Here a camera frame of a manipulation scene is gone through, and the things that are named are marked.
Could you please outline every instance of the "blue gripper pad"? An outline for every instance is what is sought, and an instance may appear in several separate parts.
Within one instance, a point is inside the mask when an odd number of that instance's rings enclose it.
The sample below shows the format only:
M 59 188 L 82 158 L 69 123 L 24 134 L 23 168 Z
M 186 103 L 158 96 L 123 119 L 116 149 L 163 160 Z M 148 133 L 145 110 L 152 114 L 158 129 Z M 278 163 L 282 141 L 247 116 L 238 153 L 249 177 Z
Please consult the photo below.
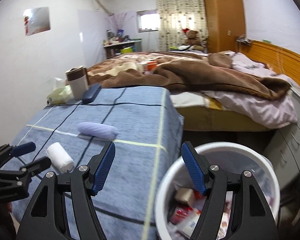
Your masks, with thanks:
M 104 154 L 103 159 L 94 175 L 94 185 L 92 190 L 95 193 L 103 189 L 103 186 L 106 182 L 106 178 L 108 177 L 111 165 L 113 163 L 114 156 L 115 156 L 115 145 L 112 142 L 108 147 L 106 153 Z
M 19 157 L 19 156 L 22 156 L 24 154 L 34 152 L 35 148 L 36 148 L 36 146 L 35 146 L 34 142 L 24 143 L 24 144 L 21 144 L 19 146 L 13 147 L 12 151 L 11 151 L 11 155 L 13 157 Z
M 197 153 L 192 153 L 189 147 L 186 145 L 186 143 L 183 143 L 181 147 L 181 155 L 183 161 L 185 162 L 187 170 L 190 174 L 190 177 L 194 184 L 194 188 L 197 191 L 199 191 L 201 195 L 204 195 L 204 193 L 207 190 L 207 188 L 204 185 L 204 174 L 202 173 L 199 165 L 197 164 L 197 161 L 195 160 L 193 154 Z

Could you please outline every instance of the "red hat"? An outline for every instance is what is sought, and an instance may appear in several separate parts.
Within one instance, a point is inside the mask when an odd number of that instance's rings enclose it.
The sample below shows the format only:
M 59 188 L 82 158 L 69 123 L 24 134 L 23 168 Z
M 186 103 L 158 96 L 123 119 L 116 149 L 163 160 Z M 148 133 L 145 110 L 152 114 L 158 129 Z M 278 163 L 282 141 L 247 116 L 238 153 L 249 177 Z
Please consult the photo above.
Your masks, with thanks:
M 189 31 L 189 29 L 185 28 L 185 29 L 182 29 L 182 31 L 186 34 Z

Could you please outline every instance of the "drawer handle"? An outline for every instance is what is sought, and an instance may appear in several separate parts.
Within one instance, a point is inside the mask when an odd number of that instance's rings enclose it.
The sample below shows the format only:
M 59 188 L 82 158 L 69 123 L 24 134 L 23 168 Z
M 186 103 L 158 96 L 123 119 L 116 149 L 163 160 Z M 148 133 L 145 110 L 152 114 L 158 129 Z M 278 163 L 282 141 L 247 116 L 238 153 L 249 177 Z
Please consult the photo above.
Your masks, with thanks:
M 291 135 L 292 135 L 292 137 L 294 138 L 294 140 L 296 141 L 296 143 L 297 143 L 298 145 L 300 145 L 300 143 L 298 143 L 298 141 L 297 141 L 297 139 L 295 138 L 295 136 L 293 135 L 293 133 L 292 133 Z
M 281 157 L 284 160 L 285 163 L 287 163 L 287 161 L 284 159 L 283 155 L 282 155 L 282 150 L 280 151 Z

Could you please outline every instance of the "pink bedsheet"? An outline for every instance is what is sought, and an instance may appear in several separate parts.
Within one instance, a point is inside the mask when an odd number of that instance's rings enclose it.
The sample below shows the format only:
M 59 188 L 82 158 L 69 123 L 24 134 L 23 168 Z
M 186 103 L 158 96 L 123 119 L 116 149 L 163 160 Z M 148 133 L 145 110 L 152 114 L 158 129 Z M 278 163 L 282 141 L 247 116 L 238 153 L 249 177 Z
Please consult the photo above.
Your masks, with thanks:
M 256 63 L 242 53 L 230 53 L 233 57 L 233 69 L 260 77 L 280 78 L 288 81 L 292 86 L 299 87 L 290 77 L 276 74 L 266 69 L 261 63 Z M 220 91 L 202 91 L 209 97 L 215 98 L 223 106 L 240 114 L 245 114 L 253 121 L 270 129 L 282 128 L 297 122 L 297 113 L 291 101 L 290 91 L 282 100 L 269 101 L 254 96 Z

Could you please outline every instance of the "wooden headboard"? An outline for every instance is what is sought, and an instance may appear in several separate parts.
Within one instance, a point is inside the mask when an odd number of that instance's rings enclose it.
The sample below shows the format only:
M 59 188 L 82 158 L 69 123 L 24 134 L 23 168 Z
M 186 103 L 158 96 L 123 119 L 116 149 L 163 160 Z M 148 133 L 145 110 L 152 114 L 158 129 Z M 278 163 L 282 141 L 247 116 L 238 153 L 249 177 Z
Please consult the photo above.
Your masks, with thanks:
M 276 73 L 286 74 L 300 86 L 299 54 L 261 41 L 253 41 L 251 46 L 242 45 L 241 52 L 252 60 L 267 64 Z

